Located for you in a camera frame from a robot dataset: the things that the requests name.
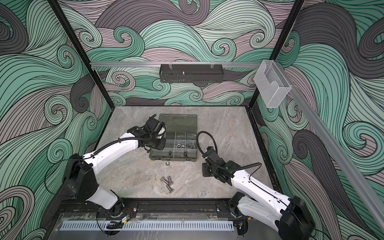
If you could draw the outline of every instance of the patterned wallpaper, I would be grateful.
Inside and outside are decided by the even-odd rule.
[[[60,0],[91,61],[269,59],[294,0]],[[312,0],[307,5],[321,2]],[[99,68],[115,105],[248,105],[255,69],[161,83],[158,68]]]
[[[0,1],[1,239],[44,237],[46,171],[93,150],[110,111],[47,1]],[[48,175],[53,192],[65,164]]]
[[[301,10],[278,61],[384,200],[384,1],[327,0]],[[290,95],[257,99],[257,123],[283,191],[309,203],[331,239],[384,234]],[[327,239],[313,233],[316,239]]]

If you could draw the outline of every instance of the horizontal metal bar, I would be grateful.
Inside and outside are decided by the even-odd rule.
[[[92,68],[159,68],[161,64],[221,64],[223,68],[258,68],[261,62],[141,62],[141,61],[95,61]]]

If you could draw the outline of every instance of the metal bolt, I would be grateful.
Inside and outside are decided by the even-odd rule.
[[[169,183],[168,183],[169,185],[172,185],[172,184],[173,184],[173,182],[172,182],[170,176],[168,176],[168,182],[169,182]]]
[[[169,184],[169,182],[168,182],[164,177],[161,177],[161,178],[160,178],[160,181],[163,181],[163,182],[166,183],[167,185]]]
[[[167,184],[167,188],[169,190],[169,193],[172,193],[173,192],[173,189]]]

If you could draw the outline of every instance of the black vertical post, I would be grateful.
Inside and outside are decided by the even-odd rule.
[[[296,21],[297,16],[299,15],[300,9],[303,6],[304,0],[296,0],[292,6],[291,12],[289,13],[289,16],[287,20],[285,21],[283,30],[276,42],[275,48],[273,49],[271,56],[269,57],[269,60],[276,60],[279,56],[279,53],[281,51],[281,48],[283,47],[286,39],[288,38],[289,33],[291,32],[291,29],[293,27],[293,24]],[[259,91],[255,91],[251,101],[249,102],[248,107],[252,108],[256,102],[257,97],[259,96]]]
[[[97,87],[100,89],[101,94],[104,96],[105,100],[107,101],[108,105],[110,108],[113,110],[115,108],[111,97],[109,96],[107,90],[105,89],[103,82],[101,81],[98,73],[92,69],[91,64],[90,64],[90,59],[88,58],[86,52],[84,51],[83,47],[80,44],[80,41],[76,37],[67,17],[65,16],[63,10],[61,9],[59,3],[57,0],[47,0],[49,5],[51,6],[53,12],[55,13],[57,19],[59,20],[61,26],[63,27],[64,31],[67,33],[69,39],[71,40],[75,50],[79,54],[81,60],[87,67],[89,74],[95,81]]]

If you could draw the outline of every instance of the wave pattern wall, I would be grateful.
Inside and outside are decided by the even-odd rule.
[[[384,200],[384,1],[326,0],[301,10],[278,61]],[[284,193],[309,203],[331,239],[384,239],[290,95],[256,116]],[[313,239],[325,240],[321,232]]]
[[[91,36],[82,36],[88,44],[98,44]],[[68,42],[46,0],[0,3],[0,238],[4,240],[43,239],[51,213],[64,199],[46,191],[46,171],[74,153],[92,150],[111,111]],[[59,190],[64,168],[62,162],[48,173],[52,192]]]
[[[91,61],[259,62],[269,59],[293,2],[60,0],[60,5]],[[159,69],[98,71],[108,73],[102,80],[119,106],[247,105],[256,88],[255,69],[227,69],[224,78],[231,84],[199,86],[160,83]]]

